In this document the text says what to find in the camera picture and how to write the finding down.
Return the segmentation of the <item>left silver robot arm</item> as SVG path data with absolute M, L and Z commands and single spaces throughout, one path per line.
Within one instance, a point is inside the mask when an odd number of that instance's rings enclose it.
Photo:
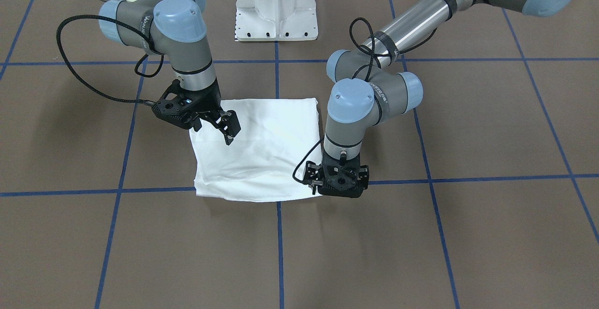
M 338 50 L 327 61 L 333 81 L 327 103 L 327 121 L 321 163 L 305 164 L 299 182 L 314 195 L 359 198 L 368 188 L 370 171 L 361 165 L 361 147 L 367 128 L 385 123 L 421 104 L 424 89 L 410 72 L 390 74 L 387 66 L 401 55 L 426 43 L 446 21 L 476 4 L 487 4 L 522 13 L 549 17 L 571 0 L 418 0 L 406 12 L 374 31 L 366 22 L 369 36 L 354 49 Z

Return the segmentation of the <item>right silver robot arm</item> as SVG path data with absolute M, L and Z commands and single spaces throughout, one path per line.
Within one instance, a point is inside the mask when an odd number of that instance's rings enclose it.
M 154 115 L 184 130 L 199 131 L 207 121 L 230 145 L 241 130 L 237 113 L 223 110 L 218 79 L 212 63 L 203 20 L 206 0 L 102 0 L 97 15 L 65 19 L 56 32 L 58 51 L 79 78 L 62 46 L 62 30 L 76 20 L 94 19 L 108 39 L 150 55 L 167 57 L 174 80 L 156 101 L 136 99 Z

